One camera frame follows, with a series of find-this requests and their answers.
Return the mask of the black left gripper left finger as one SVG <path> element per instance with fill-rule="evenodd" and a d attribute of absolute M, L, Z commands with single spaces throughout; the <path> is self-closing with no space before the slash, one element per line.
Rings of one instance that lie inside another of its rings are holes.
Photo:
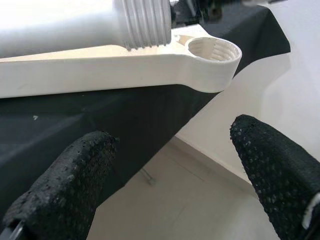
<path fill-rule="evenodd" d="M 6 211 L 4 240 L 85 240 L 116 158 L 117 138 L 94 131 L 70 144 Z"/>

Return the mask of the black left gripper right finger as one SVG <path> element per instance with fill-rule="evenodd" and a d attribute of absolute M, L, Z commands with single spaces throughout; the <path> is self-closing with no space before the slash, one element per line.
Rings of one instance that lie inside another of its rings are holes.
<path fill-rule="evenodd" d="M 230 139 L 281 240 L 320 238 L 320 163 L 272 126 L 242 114 Z"/>

